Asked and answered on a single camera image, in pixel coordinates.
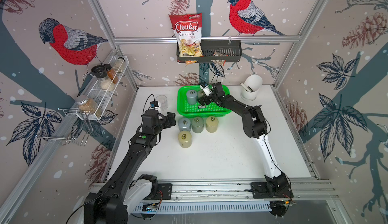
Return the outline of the blue-grey tea canister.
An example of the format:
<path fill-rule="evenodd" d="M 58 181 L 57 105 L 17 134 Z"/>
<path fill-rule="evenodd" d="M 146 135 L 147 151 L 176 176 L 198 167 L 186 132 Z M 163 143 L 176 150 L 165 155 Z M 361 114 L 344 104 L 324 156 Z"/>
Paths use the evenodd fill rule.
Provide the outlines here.
<path fill-rule="evenodd" d="M 190 132 L 192 129 L 191 120 L 186 118 L 186 117 L 181 118 L 178 121 L 178 127 L 179 127 L 180 132 L 182 132 L 182 131 Z"/>

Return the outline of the beige tea canister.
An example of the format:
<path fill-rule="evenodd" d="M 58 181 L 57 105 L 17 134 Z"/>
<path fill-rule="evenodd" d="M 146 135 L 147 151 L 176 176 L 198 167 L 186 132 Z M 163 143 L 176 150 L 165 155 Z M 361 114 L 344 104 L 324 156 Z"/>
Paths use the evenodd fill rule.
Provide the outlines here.
<path fill-rule="evenodd" d="M 182 148 L 189 148 L 192 145 L 192 134 L 189 131 L 181 131 L 178 134 L 179 145 Z"/>

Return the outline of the yellow-green tea canister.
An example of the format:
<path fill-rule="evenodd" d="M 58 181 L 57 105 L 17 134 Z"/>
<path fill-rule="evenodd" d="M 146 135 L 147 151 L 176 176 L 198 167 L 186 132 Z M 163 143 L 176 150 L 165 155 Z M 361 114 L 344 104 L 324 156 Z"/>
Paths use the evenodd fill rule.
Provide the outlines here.
<path fill-rule="evenodd" d="M 209 133 L 215 133 L 217 131 L 217 129 L 218 129 L 218 125 L 219 125 L 219 120 L 218 120 L 217 117 L 209 116 L 206 119 L 206 130 Z"/>

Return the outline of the sage green tea canister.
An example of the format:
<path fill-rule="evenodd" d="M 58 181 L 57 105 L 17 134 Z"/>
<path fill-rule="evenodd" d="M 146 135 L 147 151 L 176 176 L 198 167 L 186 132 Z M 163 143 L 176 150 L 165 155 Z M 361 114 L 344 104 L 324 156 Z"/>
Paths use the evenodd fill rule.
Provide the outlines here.
<path fill-rule="evenodd" d="M 197 134 L 201 133 L 204 130 L 204 124 L 204 120 L 201 117 L 194 117 L 191 123 L 192 131 Z"/>

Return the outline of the grey-green canister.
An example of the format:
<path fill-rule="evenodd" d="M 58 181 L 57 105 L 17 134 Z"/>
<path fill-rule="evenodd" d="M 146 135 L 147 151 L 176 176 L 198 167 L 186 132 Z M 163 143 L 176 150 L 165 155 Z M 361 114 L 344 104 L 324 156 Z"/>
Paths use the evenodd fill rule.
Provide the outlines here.
<path fill-rule="evenodd" d="M 197 91 L 197 100 L 198 101 L 201 100 L 205 96 L 206 96 L 206 94 L 205 94 L 205 92 L 203 90 Z"/>

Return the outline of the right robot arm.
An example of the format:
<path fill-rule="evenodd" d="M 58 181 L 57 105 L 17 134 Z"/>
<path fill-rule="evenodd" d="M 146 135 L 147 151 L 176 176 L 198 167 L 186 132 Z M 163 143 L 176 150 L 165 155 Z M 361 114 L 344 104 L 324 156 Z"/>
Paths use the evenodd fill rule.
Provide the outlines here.
<path fill-rule="evenodd" d="M 242 119 L 242 127 L 247 137 L 253 139 L 258 146 L 260 159 L 264 166 L 265 182 L 251 183 L 249 192 L 259 198 L 287 198 L 291 200 L 292 192 L 289 177 L 280 169 L 273 151 L 269 146 L 268 134 L 271 130 L 268 120 L 263 115 L 261 106 L 246 105 L 232 95 L 227 95 L 220 82 L 211 85 L 200 84 L 204 96 L 198 100 L 201 104 L 213 102 L 217 106 L 229 109 Z"/>

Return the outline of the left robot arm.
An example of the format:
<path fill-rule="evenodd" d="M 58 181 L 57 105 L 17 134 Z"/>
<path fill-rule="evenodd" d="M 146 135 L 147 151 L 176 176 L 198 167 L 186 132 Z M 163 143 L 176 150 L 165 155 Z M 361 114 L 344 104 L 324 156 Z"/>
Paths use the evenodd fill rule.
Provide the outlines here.
<path fill-rule="evenodd" d="M 143 113 L 142 124 L 129 141 L 129 149 L 111 178 L 98 193 L 89 193 L 84 202 L 85 224 L 126 224 L 130 212 L 124 204 L 125 196 L 143 161 L 152 148 L 160 141 L 164 129 L 176 125 L 176 114 L 169 112 L 163 116 L 155 109 Z"/>

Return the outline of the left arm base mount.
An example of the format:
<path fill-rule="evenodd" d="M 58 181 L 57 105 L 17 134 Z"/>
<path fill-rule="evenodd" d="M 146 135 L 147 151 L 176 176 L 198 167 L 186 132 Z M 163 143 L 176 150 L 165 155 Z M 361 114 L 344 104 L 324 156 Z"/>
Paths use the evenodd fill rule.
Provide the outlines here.
<path fill-rule="evenodd" d="M 151 193 L 144 200 L 170 200 L 172 184 L 152 184 Z"/>

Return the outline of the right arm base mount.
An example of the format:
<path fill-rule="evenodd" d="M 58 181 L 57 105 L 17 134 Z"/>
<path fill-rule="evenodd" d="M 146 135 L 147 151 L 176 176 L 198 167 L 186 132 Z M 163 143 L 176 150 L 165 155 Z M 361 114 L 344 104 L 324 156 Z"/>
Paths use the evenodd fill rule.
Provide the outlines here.
<path fill-rule="evenodd" d="M 251 192 L 254 199 L 286 199 L 270 201 L 270 213 L 276 218 L 283 218 L 294 197 L 291 182 L 283 172 L 278 177 L 265 176 L 265 179 L 266 182 L 250 183 L 250 189 L 246 191 Z"/>

